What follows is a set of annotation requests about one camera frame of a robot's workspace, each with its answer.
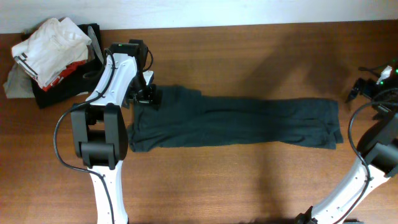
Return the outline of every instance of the brown table surface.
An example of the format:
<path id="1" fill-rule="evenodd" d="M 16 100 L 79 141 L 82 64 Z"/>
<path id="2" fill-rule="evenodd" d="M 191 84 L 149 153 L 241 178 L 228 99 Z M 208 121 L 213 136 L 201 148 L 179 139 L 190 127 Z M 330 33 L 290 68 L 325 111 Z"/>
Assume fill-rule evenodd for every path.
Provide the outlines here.
<path id="1" fill-rule="evenodd" d="M 12 66 L 17 34 L 0 35 L 0 78 Z M 186 29 L 107 30 L 103 45 L 144 39 L 155 57 L 158 85 L 183 85 L 205 95 L 263 99 L 331 98 L 340 104 L 345 143 L 337 150 L 280 142 L 128 152 L 124 205 L 130 223 L 238 223 L 293 218 L 326 197 L 355 159 L 346 137 L 359 97 L 344 104 L 359 77 L 397 56 L 397 21 L 284 24 Z M 34 99 L 7 100 L 0 91 L 0 223 L 96 223 L 91 179 L 61 166 L 55 123 L 76 97 L 39 110 Z M 131 112 L 123 109 L 126 124 Z M 358 116 L 357 141 L 373 124 Z M 58 135 L 63 158 L 74 154 L 70 118 Z M 396 223 L 398 179 L 380 186 L 350 215 Z"/>

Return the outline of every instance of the wooden table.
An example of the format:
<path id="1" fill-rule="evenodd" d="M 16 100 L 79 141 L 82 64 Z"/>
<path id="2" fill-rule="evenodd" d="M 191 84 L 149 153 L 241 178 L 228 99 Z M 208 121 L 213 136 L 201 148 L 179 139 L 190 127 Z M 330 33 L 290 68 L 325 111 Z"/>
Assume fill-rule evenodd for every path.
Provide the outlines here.
<path id="1" fill-rule="evenodd" d="M 0 35 L 2 83 L 17 34 Z M 354 81 L 397 56 L 397 21 L 284 24 L 186 29 L 107 30 L 103 45 L 144 39 L 155 57 L 158 85 L 183 85 L 205 95 L 263 99 L 331 98 L 340 103 L 345 143 L 337 150 L 279 142 L 128 152 L 124 204 L 130 223 L 238 223 L 293 218 L 326 197 L 355 159 L 346 137 L 354 109 L 344 100 Z M 33 99 L 0 92 L 0 223 L 95 223 L 91 179 L 60 165 L 55 123 L 83 97 L 39 110 Z M 373 122 L 358 116 L 357 141 Z M 123 109 L 126 124 L 131 112 Z M 58 135 L 63 158 L 74 154 L 70 118 Z M 350 215 L 366 223 L 396 223 L 398 178 L 376 189 Z"/>

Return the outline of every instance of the folded white cloth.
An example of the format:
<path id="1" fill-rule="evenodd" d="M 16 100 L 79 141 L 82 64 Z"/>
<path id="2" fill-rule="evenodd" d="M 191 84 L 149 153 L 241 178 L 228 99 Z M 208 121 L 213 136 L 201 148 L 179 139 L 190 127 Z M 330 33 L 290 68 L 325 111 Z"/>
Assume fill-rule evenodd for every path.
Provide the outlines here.
<path id="1" fill-rule="evenodd" d="M 45 21 L 27 40 L 12 47 L 12 56 L 43 88 L 73 63 L 86 60 L 91 39 L 69 18 Z"/>
<path id="2" fill-rule="evenodd" d="M 17 63 L 8 73 L 7 82 L 2 85 L 7 98 L 34 98 L 30 77 Z"/>

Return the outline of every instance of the white background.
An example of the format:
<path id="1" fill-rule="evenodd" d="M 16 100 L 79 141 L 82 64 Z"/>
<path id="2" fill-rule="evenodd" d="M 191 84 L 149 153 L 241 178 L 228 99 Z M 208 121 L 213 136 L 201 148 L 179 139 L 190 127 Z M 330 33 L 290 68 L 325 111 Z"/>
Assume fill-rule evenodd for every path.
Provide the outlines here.
<path id="1" fill-rule="evenodd" d="M 0 0 L 0 33 L 50 17 L 101 29 L 233 26 L 398 18 L 397 0 Z"/>

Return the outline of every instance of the pile of clothes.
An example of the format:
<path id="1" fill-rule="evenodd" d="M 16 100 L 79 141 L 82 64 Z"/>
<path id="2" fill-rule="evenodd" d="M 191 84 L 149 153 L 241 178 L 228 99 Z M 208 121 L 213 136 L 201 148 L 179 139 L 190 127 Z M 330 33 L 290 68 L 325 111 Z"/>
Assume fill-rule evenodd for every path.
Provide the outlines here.
<path id="1" fill-rule="evenodd" d="M 3 84 L 8 98 L 32 98 L 40 108 L 91 92 L 100 77 L 84 74 L 102 67 L 98 24 L 77 26 L 69 18 L 45 21 L 12 47 L 16 61 Z"/>

